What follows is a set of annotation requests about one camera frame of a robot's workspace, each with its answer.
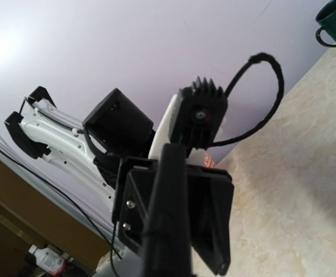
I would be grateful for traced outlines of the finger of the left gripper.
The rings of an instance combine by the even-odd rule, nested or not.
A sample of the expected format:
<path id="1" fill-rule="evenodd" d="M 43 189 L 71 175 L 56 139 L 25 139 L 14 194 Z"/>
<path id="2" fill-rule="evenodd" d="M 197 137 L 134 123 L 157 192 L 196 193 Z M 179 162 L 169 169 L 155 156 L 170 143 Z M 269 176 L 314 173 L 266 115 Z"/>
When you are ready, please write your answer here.
<path id="1" fill-rule="evenodd" d="M 231 262 L 229 219 L 234 185 L 224 170 L 188 173 L 191 244 L 213 274 L 226 274 Z"/>
<path id="2" fill-rule="evenodd" d="M 118 239 L 137 254 L 147 216 L 155 170 L 133 168 L 126 175 L 125 189 L 118 224 Z"/>

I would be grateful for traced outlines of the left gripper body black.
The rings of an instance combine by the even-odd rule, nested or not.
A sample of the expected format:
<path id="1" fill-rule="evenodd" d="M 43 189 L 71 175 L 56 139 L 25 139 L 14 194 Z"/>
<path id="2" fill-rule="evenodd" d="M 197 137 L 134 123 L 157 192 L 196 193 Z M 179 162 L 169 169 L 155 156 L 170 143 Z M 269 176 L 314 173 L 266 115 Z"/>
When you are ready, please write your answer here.
<path id="1" fill-rule="evenodd" d="M 143 168 L 143 169 L 155 170 L 155 174 L 156 174 L 157 167 L 158 167 L 158 161 L 156 160 L 148 160 L 148 159 L 140 159 L 140 158 L 127 158 L 127 159 L 122 160 L 120 164 L 118 177 L 117 177 L 115 203 L 114 203 L 113 216 L 112 216 L 113 222 L 116 222 L 117 225 L 119 224 L 119 219 L 120 219 L 122 198 L 123 198 L 123 193 L 125 189 L 127 173 L 133 168 Z M 192 170 L 218 170 L 218 169 L 210 169 L 206 167 L 192 166 L 192 165 L 186 164 L 187 177 L 188 177 L 188 173 Z M 141 260 L 141 257 L 140 257 L 141 250 L 142 250 L 142 234 L 141 234 L 141 247 L 140 247 L 139 252 L 137 253 L 140 260 Z M 194 250 L 191 244 L 191 254 L 192 252 L 196 252 L 196 251 Z"/>

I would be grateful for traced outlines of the black phone case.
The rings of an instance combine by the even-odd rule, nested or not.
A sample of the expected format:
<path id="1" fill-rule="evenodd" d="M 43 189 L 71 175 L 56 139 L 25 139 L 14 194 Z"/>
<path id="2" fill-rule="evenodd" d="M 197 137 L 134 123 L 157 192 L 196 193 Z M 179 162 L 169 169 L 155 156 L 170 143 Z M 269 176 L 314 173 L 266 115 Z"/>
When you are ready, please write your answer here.
<path id="1" fill-rule="evenodd" d="M 142 233 L 142 276 L 191 276 L 186 150 L 166 144 L 158 159 Z"/>

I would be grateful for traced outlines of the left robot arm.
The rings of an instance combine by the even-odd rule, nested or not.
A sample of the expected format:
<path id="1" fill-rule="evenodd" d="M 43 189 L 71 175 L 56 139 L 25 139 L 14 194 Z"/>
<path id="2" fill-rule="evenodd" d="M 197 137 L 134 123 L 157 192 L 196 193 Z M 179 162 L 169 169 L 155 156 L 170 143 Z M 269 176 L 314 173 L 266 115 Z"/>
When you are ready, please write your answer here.
<path id="1" fill-rule="evenodd" d="M 143 276 L 192 276 L 192 251 L 213 274 L 227 273 L 234 186 L 227 171 L 205 164 L 227 109 L 222 88 L 180 90 L 157 129 L 119 89 L 83 121 L 60 112 L 44 87 L 25 102 L 28 112 L 5 121 L 14 143 L 106 203 Z"/>

